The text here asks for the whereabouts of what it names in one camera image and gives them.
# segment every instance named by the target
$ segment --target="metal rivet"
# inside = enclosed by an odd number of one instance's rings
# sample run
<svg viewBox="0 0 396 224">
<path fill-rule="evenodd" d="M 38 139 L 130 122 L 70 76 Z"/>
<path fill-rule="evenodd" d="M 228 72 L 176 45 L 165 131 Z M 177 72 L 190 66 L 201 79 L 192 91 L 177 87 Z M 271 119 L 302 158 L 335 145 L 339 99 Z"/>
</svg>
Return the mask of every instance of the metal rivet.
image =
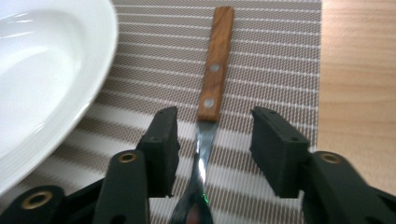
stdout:
<svg viewBox="0 0 396 224">
<path fill-rule="evenodd" d="M 52 198 L 52 193 L 48 190 L 36 192 L 25 200 L 23 200 L 21 207 L 23 209 L 35 209 L 41 205 L 46 204 Z"/>
<path fill-rule="evenodd" d="M 204 101 L 204 107 L 205 108 L 211 108 L 215 104 L 215 100 L 213 98 L 207 98 Z"/>
<path fill-rule="evenodd" d="M 119 162 L 130 162 L 130 161 L 134 161 L 136 160 L 137 155 L 132 153 L 132 152 L 128 152 L 128 153 L 124 153 L 122 155 L 119 156 Z"/>
<path fill-rule="evenodd" d="M 217 72 L 220 69 L 220 65 L 218 63 L 214 63 L 212 65 L 210 65 L 210 71 L 212 72 Z"/>
<path fill-rule="evenodd" d="M 337 157 L 337 156 L 335 156 L 333 154 L 330 154 L 330 153 L 322 153 L 322 154 L 320 154 L 320 157 L 324 161 L 326 161 L 328 163 L 336 164 L 336 163 L 340 163 L 341 162 L 341 159 L 339 157 Z"/>
</svg>

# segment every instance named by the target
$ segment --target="utensil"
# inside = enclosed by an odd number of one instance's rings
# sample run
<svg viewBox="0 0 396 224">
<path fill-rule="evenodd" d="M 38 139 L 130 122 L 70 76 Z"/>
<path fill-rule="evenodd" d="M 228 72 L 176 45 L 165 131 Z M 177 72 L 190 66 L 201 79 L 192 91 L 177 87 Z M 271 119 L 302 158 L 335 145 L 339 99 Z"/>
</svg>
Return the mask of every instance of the utensil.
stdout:
<svg viewBox="0 0 396 224">
<path fill-rule="evenodd" d="M 0 6 L 0 195 L 66 138 L 112 63 L 109 0 L 3 0 Z"/>
<path fill-rule="evenodd" d="M 205 194 L 206 168 L 216 129 L 227 73 L 233 29 L 233 8 L 217 7 L 212 24 L 205 75 L 197 112 L 196 151 L 189 185 L 170 223 L 213 223 Z"/>
</svg>

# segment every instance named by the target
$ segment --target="brass screw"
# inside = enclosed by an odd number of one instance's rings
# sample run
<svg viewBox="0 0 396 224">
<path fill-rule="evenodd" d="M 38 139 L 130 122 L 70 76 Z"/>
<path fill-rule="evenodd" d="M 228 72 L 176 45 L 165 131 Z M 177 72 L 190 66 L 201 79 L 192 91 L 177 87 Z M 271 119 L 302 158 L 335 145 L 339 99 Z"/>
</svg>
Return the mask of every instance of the brass screw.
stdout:
<svg viewBox="0 0 396 224">
<path fill-rule="evenodd" d="M 52 198 L 52 193 L 48 190 L 36 192 L 25 200 L 23 200 L 21 207 L 23 209 L 35 209 L 41 205 L 46 204 Z"/>
<path fill-rule="evenodd" d="M 330 153 L 322 153 L 320 154 L 320 157 L 328 163 L 336 164 L 341 162 L 341 159 L 339 157 Z"/>
<path fill-rule="evenodd" d="M 124 153 L 122 155 L 119 156 L 119 162 L 130 162 L 130 161 L 134 161 L 136 160 L 137 155 L 132 153 L 132 152 L 128 152 L 128 153 Z"/>
</svg>

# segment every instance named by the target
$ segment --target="striped placemat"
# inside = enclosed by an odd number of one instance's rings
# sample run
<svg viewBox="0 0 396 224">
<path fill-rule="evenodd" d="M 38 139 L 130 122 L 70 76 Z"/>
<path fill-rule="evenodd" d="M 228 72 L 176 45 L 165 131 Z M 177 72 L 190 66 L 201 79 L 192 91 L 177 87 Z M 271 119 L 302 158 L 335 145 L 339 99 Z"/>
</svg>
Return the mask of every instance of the striped placemat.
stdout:
<svg viewBox="0 0 396 224">
<path fill-rule="evenodd" d="M 151 223 L 167 223 L 186 188 L 195 113 L 214 8 L 235 19 L 221 120 L 207 174 L 216 223 L 303 223 L 300 200 L 275 197 L 248 151 L 255 105 L 278 111 L 317 142 L 321 2 L 288 0 L 114 0 L 120 39 L 95 103 L 36 170 L 0 199 L 55 184 L 67 194 L 106 173 L 109 159 L 134 148 L 158 110 L 176 105 L 180 163 L 172 199 L 150 199 Z"/>
</svg>

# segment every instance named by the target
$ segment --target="white plate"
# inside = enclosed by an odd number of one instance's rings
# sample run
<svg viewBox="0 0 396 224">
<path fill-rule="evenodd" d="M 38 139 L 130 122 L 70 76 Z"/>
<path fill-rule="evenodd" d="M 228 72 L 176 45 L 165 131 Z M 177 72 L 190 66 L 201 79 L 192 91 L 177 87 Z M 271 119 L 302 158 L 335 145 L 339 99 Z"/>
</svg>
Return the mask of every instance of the white plate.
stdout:
<svg viewBox="0 0 396 224">
<path fill-rule="evenodd" d="M 2 0 L 0 195 L 64 140 L 99 92 L 118 24 L 108 0 Z"/>
</svg>

